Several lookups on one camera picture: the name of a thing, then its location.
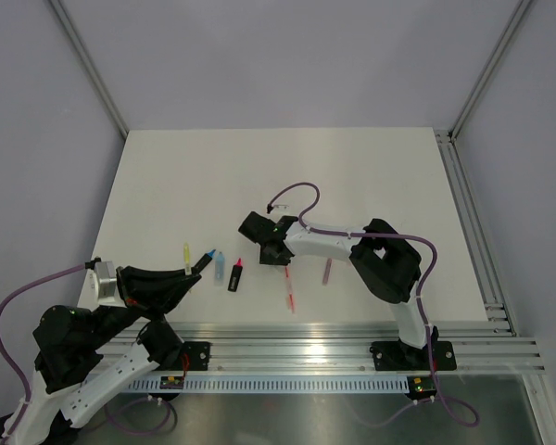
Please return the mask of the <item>yellow highlighter pen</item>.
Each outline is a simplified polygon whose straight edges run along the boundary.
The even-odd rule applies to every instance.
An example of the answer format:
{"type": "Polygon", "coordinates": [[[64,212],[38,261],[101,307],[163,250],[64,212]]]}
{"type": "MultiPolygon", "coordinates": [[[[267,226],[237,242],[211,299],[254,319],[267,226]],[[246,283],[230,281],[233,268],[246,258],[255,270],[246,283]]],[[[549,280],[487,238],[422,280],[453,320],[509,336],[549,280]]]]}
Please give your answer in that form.
{"type": "Polygon", "coordinates": [[[183,244],[183,263],[184,263],[184,273],[186,275],[192,274],[192,265],[191,265],[191,251],[189,244],[185,242],[183,244]]]}

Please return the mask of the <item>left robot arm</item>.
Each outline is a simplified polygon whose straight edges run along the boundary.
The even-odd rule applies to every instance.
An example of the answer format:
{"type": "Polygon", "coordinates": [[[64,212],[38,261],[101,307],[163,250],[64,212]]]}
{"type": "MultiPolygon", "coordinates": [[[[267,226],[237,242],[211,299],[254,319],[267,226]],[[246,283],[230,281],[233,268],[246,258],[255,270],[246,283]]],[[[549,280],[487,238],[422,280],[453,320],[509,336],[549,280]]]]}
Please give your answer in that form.
{"type": "Polygon", "coordinates": [[[91,272],[98,306],[94,310],[55,305],[41,317],[32,336],[39,348],[31,378],[6,351],[0,354],[19,377],[24,396],[16,410],[0,417],[3,444],[71,444],[97,411],[134,380],[152,371],[205,371],[210,345],[186,341],[168,323],[174,310],[211,263],[206,252],[191,267],[148,271],[115,267],[94,258],[50,274],[13,291],[0,303],[0,321],[8,303],[23,292],[81,271],[91,272]],[[147,320],[131,347],[108,369],[87,377],[103,359],[99,349],[141,318],[147,320]]]}

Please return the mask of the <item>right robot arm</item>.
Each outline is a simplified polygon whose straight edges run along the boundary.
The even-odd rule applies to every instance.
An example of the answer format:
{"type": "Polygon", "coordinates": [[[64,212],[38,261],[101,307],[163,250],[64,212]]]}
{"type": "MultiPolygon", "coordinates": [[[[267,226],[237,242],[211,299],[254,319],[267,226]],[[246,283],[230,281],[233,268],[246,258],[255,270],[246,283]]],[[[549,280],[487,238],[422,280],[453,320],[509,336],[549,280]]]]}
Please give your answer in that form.
{"type": "Polygon", "coordinates": [[[263,265],[287,266],[294,257],[348,261],[368,291],[390,305],[398,338],[370,346],[377,371],[436,369],[437,328],[432,326],[418,291],[422,257],[387,222],[373,219],[354,231],[306,224],[295,216],[278,221],[250,212],[238,233],[259,246],[263,265]]]}

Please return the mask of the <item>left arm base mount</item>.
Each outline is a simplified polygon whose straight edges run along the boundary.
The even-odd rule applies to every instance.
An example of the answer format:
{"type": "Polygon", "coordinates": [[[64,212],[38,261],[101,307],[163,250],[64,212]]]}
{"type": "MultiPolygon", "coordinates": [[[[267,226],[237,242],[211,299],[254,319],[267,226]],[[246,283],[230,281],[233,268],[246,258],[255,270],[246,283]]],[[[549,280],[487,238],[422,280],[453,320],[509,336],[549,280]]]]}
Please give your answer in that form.
{"type": "Polygon", "coordinates": [[[157,398],[172,401],[187,389],[187,377],[194,372],[204,372],[209,368],[211,344],[204,341],[186,341],[179,355],[171,364],[158,368],[162,376],[158,379],[157,398]]]}

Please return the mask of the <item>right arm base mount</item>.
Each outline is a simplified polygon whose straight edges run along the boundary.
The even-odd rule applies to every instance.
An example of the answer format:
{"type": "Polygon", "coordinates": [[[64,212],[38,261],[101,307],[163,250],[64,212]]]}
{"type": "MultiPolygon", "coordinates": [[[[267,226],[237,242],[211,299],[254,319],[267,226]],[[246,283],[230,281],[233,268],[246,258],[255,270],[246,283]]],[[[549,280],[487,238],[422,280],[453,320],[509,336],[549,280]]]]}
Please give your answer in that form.
{"type": "Polygon", "coordinates": [[[426,346],[417,350],[400,340],[375,341],[370,347],[370,353],[376,371],[417,373],[417,376],[407,378],[407,397],[413,401],[428,400],[431,396],[436,396],[431,369],[436,372],[458,369],[454,349],[448,341],[435,340],[431,353],[426,346]]]}

